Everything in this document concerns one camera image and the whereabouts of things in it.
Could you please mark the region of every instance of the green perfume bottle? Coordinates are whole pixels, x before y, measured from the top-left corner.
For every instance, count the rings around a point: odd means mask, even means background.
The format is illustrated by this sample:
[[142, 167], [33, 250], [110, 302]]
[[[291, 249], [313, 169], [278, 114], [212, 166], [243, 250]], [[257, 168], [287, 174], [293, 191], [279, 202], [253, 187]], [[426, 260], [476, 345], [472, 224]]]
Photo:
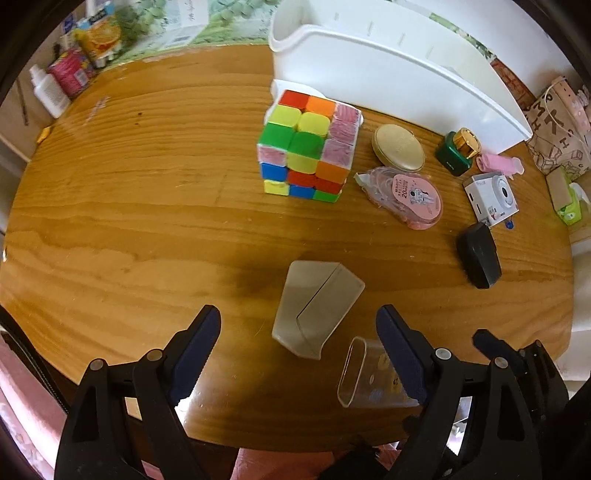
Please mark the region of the green perfume bottle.
[[449, 132], [435, 150], [435, 157], [452, 175], [459, 177], [470, 170], [472, 158], [480, 153], [480, 142], [467, 128]]

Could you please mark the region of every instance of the gold bottle cap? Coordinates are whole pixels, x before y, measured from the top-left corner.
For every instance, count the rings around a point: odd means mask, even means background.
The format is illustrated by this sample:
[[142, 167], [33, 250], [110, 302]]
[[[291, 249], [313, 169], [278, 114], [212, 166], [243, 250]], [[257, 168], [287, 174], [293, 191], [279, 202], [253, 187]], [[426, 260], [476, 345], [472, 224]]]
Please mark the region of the gold bottle cap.
[[425, 152], [412, 132], [398, 125], [382, 125], [372, 138], [374, 152], [387, 167], [417, 171], [425, 165]]
[[461, 128], [453, 136], [453, 144], [465, 158], [472, 158], [480, 154], [480, 142], [467, 128]]

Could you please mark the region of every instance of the transparent plastic cup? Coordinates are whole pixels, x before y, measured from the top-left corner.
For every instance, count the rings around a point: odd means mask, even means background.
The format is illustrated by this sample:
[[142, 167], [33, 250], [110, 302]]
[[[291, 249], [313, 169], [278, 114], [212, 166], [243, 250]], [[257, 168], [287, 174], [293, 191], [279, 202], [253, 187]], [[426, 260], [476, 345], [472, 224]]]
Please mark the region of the transparent plastic cup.
[[379, 340], [351, 341], [337, 396], [345, 408], [415, 407]]

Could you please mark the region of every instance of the wooden table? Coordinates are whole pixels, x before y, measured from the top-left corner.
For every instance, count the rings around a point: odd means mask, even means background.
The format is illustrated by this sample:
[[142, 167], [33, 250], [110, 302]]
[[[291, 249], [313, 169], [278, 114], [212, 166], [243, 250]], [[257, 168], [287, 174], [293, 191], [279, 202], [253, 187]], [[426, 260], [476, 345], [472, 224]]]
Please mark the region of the wooden table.
[[[428, 231], [376, 208], [351, 180], [334, 205], [263, 194], [255, 143], [271, 78], [266, 47], [139, 61], [101, 74], [57, 122], [22, 179], [0, 271], [0, 301], [47, 360], [80, 381], [93, 358], [134, 361], [214, 304], [221, 337], [179, 408], [189, 435], [314, 451], [403, 437], [407, 410], [347, 410], [336, 397], [351, 339], [376, 337], [383, 304], [465, 360], [482, 360], [470, 340], [478, 328], [515, 348], [539, 338], [554, 357], [565, 350], [569, 239], [524, 145], [513, 152], [525, 159], [512, 182], [515, 229], [492, 230], [503, 276], [477, 290], [454, 253], [475, 217], [463, 178], [433, 157], [438, 135], [397, 122], [420, 139], [423, 174], [443, 198]], [[392, 121], [365, 112], [355, 171], [378, 165], [371, 136]], [[366, 283], [320, 361], [271, 338], [297, 259], [342, 262]]]

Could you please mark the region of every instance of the rubik's cube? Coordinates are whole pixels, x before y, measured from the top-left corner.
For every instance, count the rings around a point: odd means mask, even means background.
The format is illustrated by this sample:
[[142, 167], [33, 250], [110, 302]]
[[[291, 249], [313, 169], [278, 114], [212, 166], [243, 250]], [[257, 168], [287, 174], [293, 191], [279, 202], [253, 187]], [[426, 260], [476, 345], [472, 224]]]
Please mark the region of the rubik's cube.
[[361, 121], [350, 105], [286, 90], [257, 145], [265, 192], [336, 202]]

